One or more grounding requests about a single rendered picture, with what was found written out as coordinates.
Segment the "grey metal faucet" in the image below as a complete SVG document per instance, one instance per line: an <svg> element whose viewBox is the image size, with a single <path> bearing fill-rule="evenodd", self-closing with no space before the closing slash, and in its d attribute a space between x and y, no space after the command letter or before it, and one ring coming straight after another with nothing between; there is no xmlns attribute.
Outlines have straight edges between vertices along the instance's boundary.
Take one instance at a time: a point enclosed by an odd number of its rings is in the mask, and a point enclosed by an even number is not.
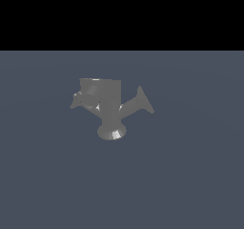
<svg viewBox="0 0 244 229"><path fill-rule="evenodd" d="M134 98L121 103L121 81L111 79L81 78L81 89L73 94L71 109L83 107L102 120L97 133L103 140L122 138L127 130L121 120L139 110L154 113L153 106L143 92L137 88Z"/></svg>

